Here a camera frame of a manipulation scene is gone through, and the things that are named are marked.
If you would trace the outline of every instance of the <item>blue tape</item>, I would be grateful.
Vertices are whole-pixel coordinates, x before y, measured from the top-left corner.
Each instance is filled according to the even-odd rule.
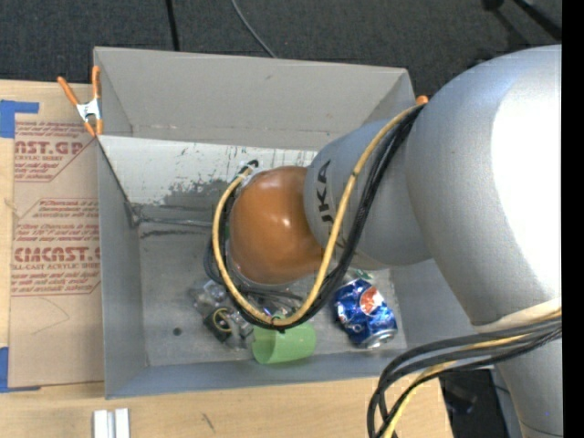
[[[8,347],[0,348],[0,394],[11,391],[36,391],[38,387],[8,388]]]
[[[38,102],[0,100],[0,138],[15,137],[17,113],[38,113],[38,109]]]

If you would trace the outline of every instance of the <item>green plastic cup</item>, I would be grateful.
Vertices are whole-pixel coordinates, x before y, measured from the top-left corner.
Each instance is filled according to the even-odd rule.
[[[314,352],[317,334],[310,323],[303,323],[284,334],[273,329],[254,328],[254,358],[261,364],[304,359]]]

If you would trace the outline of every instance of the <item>gray box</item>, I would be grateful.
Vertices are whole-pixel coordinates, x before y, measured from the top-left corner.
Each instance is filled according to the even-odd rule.
[[[249,350],[226,348],[188,297],[205,279],[214,205],[240,163],[308,165],[328,142],[411,106],[406,70],[102,47],[94,57],[104,119],[98,176],[106,397],[379,376],[406,350],[408,336],[433,337],[408,333],[420,301],[405,281],[406,306],[398,305],[389,270],[373,277],[396,312],[394,340],[375,351],[356,349],[323,309],[312,320],[315,354],[287,364],[263,366]],[[149,222],[136,225],[136,213]],[[418,293],[428,283],[454,305],[435,314],[440,325],[466,333],[466,318],[433,262],[396,277],[417,274]]]

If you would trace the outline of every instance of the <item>blue can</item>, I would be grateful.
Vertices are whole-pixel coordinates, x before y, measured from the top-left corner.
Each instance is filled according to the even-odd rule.
[[[398,324],[379,290],[363,279],[341,287],[334,296],[337,318],[350,340],[372,349],[395,336]]]

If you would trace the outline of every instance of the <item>metal clip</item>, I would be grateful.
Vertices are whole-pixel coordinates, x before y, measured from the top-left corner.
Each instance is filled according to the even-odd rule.
[[[73,92],[73,89],[64,78],[58,77],[57,83],[65,91],[67,99],[75,106],[79,116],[85,124],[86,130],[93,137],[103,133],[103,119],[101,118],[101,84],[99,83],[99,67],[96,65],[91,70],[91,85],[93,87],[93,99],[81,104]],[[89,118],[95,118],[95,127],[89,123]]]

